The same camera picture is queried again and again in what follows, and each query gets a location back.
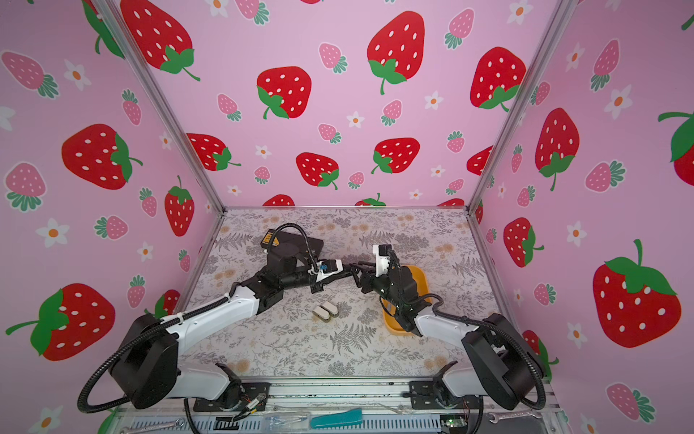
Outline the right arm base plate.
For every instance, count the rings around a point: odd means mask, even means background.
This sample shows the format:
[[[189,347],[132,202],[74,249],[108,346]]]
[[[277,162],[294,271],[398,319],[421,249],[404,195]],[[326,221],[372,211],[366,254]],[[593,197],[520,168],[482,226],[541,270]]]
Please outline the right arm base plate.
[[[411,381],[408,390],[402,394],[410,400],[414,410],[479,410],[476,395],[455,397],[445,389],[442,382]]]

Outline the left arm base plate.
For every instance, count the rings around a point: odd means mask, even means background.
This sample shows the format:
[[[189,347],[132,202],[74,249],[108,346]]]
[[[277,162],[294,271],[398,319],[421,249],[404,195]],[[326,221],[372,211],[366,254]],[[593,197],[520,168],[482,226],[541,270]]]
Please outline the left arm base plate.
[[[241,383],[231,385],[231,390],[224,392],[217,400],[196,399],[193,405],[195,412],[240,412],[247,404],[258,399],[256,409],[263,412],[271,383]]]

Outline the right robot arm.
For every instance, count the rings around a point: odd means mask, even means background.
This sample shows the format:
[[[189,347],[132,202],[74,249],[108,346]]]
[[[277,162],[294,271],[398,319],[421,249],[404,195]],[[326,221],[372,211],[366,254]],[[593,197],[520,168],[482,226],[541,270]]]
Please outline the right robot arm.
[[[451,362],[441,368],[432,379],[430,399],[443,407],[477,396],[489,397],[505,410],[521,404],[531,410],[545,408],[543,363],[505,316],[473,319],[448,313],[438,294],[419,294],[412,271],[390,245],[375,246],[374,255],[372,263],[345,267],[361,292],[378,295],[385,313],[404,331],[461,348],[472,365],[459,368]]]

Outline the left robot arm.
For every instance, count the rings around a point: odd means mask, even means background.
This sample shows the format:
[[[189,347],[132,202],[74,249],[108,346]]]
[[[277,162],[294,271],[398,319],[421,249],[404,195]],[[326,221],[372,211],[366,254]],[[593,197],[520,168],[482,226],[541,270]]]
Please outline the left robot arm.
[[[287,245],[267,255],[267,264],[252,277],[235,282],[213,302],[163,318],[137,318],[119,349],[90,376],[77,407],[82,413],[104,412],[125,403],[142,410],[167,399],[209,401],[237,408],[244,398],[241,379],[224,363],[182,363],[181,354],[230,325],[254,318],[280,302],[287,289],[312,292],[342,278],[356,266],[341,260],[311,262],[311,253]]]

